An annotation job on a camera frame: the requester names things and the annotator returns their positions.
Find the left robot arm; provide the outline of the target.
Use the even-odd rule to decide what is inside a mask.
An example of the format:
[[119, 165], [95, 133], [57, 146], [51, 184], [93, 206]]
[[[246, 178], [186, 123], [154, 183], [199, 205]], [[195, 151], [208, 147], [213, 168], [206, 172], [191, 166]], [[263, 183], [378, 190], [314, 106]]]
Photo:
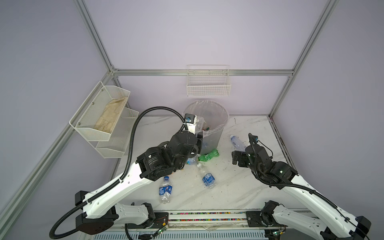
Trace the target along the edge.
[[186, 130], [139, 155], [126, 175], [114, 179], [117, 183], [115, 187], [107, 190], [108, 185], [104, 185], [93, 192], [77, 193], [76, 205], [84, 206], [83, 213], [76, 217], [76, 230], [96, 235], [115, 224], [139, 229], [151, 227], [156, 221], [151, 204], [135, 206], [120, 202], [135, 190], [181, 170], [188, 159], [200, 153], [204, 119], [186, 114], [185, 122]]

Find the tall clear purple-label bottle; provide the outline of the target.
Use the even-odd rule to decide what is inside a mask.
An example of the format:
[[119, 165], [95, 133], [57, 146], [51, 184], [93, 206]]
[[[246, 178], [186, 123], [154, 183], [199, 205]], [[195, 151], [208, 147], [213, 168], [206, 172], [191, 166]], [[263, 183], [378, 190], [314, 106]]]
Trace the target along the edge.
[[246, 145], [237, 136], [230, 135], [230, 141], [236, 151], [240, 151], [240, 152], [246, 151]]

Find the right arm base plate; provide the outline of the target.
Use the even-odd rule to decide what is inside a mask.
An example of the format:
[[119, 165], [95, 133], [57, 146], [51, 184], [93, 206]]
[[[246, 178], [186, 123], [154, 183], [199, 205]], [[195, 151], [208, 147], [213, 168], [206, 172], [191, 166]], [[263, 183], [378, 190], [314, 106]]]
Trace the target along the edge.
[[283, 225], [277, 223], [273, 217], [273, 214], [276, 212], [276, 207], [280, 205], [278, 202], [268, 201], [259, 211], [246, 211], [248, 227], [282, 227]]

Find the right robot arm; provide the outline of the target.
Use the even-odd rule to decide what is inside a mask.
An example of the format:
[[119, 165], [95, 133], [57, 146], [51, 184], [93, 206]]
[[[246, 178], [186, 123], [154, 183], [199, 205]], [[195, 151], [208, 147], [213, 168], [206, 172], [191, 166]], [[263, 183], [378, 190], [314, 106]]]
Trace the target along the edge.
[[264, 227], [291, 227], [315, 240], [367, 240], [371, 222], [364, 216], [354, 216], [341, 209], [313, 188], [285, 162], [273, 161], [273, 152], [258, 136], [249, 134], [249, 146], [231, 153], [233, 165], [251, 170], [264, 185], [275, 187], [294, 197], [314, 217], [297, 213], [275, 201], [268, 201], [255, 216], [247, 212], [248, 222]]

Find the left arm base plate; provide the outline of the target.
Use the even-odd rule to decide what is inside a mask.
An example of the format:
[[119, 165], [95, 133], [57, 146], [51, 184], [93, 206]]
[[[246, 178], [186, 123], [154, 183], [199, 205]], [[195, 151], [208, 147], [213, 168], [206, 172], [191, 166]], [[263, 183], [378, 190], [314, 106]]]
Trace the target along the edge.
[[168, 212], [155, 212], [155, 215], [150, 217], [144, 223], [140, 225], [136, 224], [126, 224], [128, 229], [160, 229], [164, 223], [167, 223], [169, 220]]

